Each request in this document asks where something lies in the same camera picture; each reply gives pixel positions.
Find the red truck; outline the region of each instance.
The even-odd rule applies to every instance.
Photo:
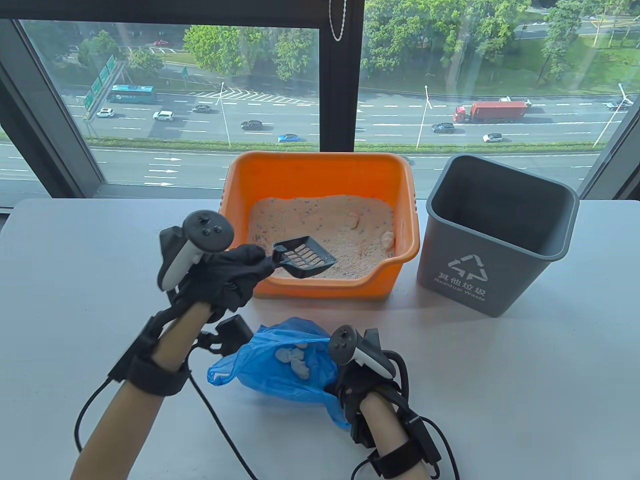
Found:
[[[470,110],[456,107],[453,121],[458,124],[465,122],[515,122],[521,119],[527,111],[526,102],[476,102]]]

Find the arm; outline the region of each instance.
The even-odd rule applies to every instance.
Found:
[[[209,305],[194,304],[160,338],[153,361],[177,372],[210,316]],[[163,400],[123,382],[78,457],[71,480],[126,479]]]
[[[360,411],[369,425],[380,456],[391,453],[409,440],[393,407],[379,394],[367,395],[360,403]],[[420,462],[394,480],[430,480],[430,476],[424,462]]]

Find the orange plastic basin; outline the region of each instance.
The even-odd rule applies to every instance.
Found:
[[[384,298],[400,269],[418,254],[420,232],[413,175],[393,154],[247,152],[231,164],[220,213],[234,226],[233,246],[247,243],[252,207],[265,198],[357,195],[379,198],[394,210],[395,255],[355,280],[275,278],[261,282],[261,298]]]

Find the hand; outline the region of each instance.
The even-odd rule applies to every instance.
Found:
[[[222,310],[221,315],[226,309],[235,312],[274,270],[273,261],[261,247],[241,245],[192,266],[178,286],[176,300],[208,303],[212,310]]]

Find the litter scoop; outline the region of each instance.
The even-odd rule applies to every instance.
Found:
[[[337,262],[309,236],[274,243],[271,258],[276,267],[284,268],[295,278],[319,275]]]

